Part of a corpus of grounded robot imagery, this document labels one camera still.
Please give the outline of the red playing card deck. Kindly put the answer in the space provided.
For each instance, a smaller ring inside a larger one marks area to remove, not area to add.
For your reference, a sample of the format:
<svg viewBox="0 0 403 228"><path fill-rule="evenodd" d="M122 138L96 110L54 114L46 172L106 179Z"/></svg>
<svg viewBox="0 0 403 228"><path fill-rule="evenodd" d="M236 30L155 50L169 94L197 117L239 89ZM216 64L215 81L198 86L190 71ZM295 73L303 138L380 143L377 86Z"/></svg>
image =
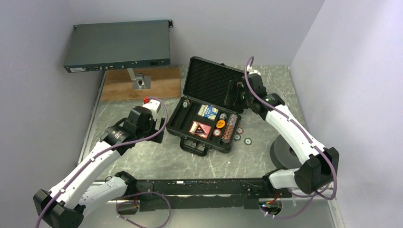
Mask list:
<svg viewBox="0 0 403 228"><path fill-rule="evenodd" d="M203 139L207 139L212 127L210 125L200 123L198 121L193 121L190 128L189 133L192 135L199 136Z"/></svg>

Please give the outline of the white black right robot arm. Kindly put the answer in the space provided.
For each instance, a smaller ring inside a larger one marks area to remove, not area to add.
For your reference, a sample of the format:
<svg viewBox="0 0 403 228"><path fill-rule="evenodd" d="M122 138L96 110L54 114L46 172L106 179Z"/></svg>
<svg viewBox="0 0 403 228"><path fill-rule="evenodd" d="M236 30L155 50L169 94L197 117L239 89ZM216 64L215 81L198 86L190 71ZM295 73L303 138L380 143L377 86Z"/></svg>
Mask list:
<svg viewBox="0 0 403 228"><path fill-rule="evenodd" d="M319 189L337 183L339 152L316 140L293 116L284 100L276 93L269 94L258 73L229 81L225 105L251 109L273 126L294 151L300 166L278 169L266 175L262 192L274 197L280 189L300 189L305 194L319 193Z"/></svg>

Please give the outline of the green poker chip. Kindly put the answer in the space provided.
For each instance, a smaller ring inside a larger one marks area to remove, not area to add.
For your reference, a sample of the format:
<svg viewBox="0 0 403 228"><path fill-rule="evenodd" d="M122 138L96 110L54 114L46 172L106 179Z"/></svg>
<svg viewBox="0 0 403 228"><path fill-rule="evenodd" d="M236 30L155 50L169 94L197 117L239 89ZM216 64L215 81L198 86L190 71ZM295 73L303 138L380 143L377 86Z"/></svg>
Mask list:
<svg viewBox="0 0 403 228"><path fill-rule="evenodd" d="M250 138L245 138L244 143L246 145L251 145L252 144L252 140Z"/></svg>

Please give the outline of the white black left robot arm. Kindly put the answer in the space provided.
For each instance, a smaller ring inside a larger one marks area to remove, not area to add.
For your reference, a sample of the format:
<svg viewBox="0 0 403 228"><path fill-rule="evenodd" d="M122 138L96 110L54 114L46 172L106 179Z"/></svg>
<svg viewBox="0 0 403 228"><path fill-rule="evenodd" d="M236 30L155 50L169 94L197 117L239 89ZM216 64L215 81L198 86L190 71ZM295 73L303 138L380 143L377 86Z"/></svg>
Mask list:
<svg viewBox="0 0 403 228"><path fill-rule="evenodd" d="M157 125L160 109L168 114L165 104L154 99L133 108L128 117L106 128L92 151L62 181L50 190L39 190L33 197L38 213L35 227L44 221L52 228L77 228L106 202L119 197L133 198L138 193L137 179L125 171L98 187L91 185L136 144L162 142L167 120L163 117Z"/></svg>

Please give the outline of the black foam-lined poker case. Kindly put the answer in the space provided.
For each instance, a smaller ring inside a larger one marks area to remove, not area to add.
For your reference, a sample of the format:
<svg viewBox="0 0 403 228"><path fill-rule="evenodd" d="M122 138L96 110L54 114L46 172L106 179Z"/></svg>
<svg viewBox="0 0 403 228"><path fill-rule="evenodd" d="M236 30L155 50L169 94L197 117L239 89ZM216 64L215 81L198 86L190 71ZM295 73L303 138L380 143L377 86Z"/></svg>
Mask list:
<svg viewBox="0 0 403 228"><path fill-rule="evenodd" d="M229 80L243 77L243 70L236 69L224 64L219 64L201 57L192 57L189 62L188 73L183 89L183 96L180 98L173 114L171 115L166 130L180 138L180 148L184 151L205 156L210 149L229 153L232 142L236 135L236 130L241 121L241 114L244 109L228 108L224 104L224 99L228 89ZM182 103L185 99L190 101L188 108L183 108ZM219 112L214 121L198 116L201 105L212 105L218 108ZM216 123L219 121L219 115L226 113L228 118L226 125L221 128L221 135L215 137L213 130L218 129ZM229 116L236 114L238 120L229 143L221 141ZM189 133L189 128L193 121L198 121L212 127L207 139Z"/></svg>

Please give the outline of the blue playing card deck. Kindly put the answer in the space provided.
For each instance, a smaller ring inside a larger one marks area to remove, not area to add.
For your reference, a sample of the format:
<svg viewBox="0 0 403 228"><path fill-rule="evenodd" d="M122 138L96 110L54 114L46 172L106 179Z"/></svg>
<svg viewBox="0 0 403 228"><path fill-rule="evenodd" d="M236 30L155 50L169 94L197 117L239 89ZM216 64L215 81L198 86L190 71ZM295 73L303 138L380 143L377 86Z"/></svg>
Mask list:
<svg viewBox="0 0 403 228"><path fill-rule="evenodd" d="M212 105L202 104L197 114L198 116L214 121L218 115L218 112L218 108Z"/></svg>

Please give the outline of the row of poker chips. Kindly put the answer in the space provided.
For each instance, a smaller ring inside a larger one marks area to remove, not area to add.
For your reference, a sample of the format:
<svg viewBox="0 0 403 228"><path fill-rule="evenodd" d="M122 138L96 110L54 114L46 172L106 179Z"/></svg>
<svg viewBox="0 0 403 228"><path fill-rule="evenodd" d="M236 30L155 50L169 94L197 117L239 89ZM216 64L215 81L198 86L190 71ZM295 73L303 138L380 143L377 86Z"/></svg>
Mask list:
<svg viewBox="0 0 403 228"><path fill-rule="evenodd" d="M234 129L235 129L235 126L236 126L236 123L237 123L237 120L238 120L238 116L236 114L231 114L229 116L227 126L225 128L225 131L224 131L222 139L221 139L221 141L223 143L229 143L230 142L230 140L232 138L232 135L233 135L233 132L234 132Z"/></svg>

